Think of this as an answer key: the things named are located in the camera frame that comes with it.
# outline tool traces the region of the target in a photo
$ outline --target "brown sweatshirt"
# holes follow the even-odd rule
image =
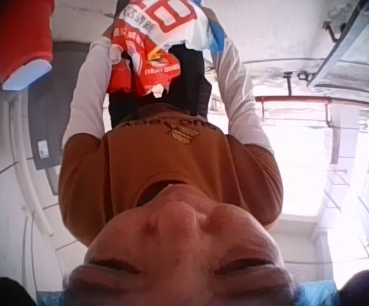
[[[263,226],[282,210],[275,158],[242,145],[204,119],[167,108],[120,124],[102,140],[68,140],[59,179],[65,226],[86,246],[115,215],[151,200],[167,184],[197,187],[248,210]]]

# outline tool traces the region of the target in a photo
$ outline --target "sweatshirt logo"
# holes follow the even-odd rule
[[[168,122],[164,122],[164,125],[169,129],[167,134],[184,145],[189,145],[195,137],[200,135],[199,131],[188,126],[179,126]]]

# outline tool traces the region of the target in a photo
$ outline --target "closed eye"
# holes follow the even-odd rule
[[[92,261],[91,264],[96,265],[96,266],[103,266],[105,268],[110,268],[116,271],[123,271],[123,272],[133,274],[133,275],[141,274],[141,271],[137,269],[136,267],[134,267],[133,265],[130,265],[129,263],[125,263],[123,261],[119,261],[115,259]]]
[[[226,275],[229,273],[239,272],[239,271],[251,268],[251,267],[264,266],[264,265],[274,266],[275,263],[270,260],[266,260],[266,259],[239,259],[228,265],[223,265],[222,267],[214,271],[214,274],[217,276]]]

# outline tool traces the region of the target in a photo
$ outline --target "white sleeve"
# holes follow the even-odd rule
[[[254,144],[273,154],[269,139],[256,115],[254,85],[238,49],[226,37],[222,53],[212,53],[221,98],[228,116],[228,133],[242,144]]]
[[[112,70],[110,45],[110,39],[102,37],[90,46],[78,74],[62,146],[76,134],[86,133],[101,139],[105,133],[103,101]]]

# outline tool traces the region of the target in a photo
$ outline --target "red cloth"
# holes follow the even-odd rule
[[[52,61],[54,0],[11,0],[0,6],[0,80],[34,59]]]

